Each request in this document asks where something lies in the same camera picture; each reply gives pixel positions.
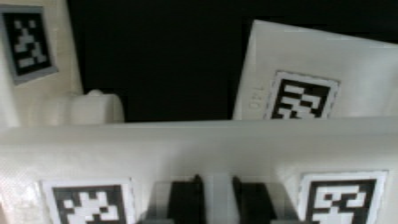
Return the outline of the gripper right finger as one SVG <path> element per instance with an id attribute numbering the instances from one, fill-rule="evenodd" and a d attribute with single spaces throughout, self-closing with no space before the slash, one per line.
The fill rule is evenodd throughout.
<path id="1" fill-rule="evenodd" d="M 233 193 L 238 208 L 238 224 L 284 224 L 297 221 L 297 217 L 283 217 L 272 202 L 267 184 L 231 179 Z"/>

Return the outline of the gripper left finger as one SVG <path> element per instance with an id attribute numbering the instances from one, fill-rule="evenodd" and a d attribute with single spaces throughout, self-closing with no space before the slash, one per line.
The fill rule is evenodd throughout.
<path id="1" fill-rule="evenodd" d="M 206 224 L 204 183 L 199 175 L 188 180 L 155 184 L 140 224 Z"/>

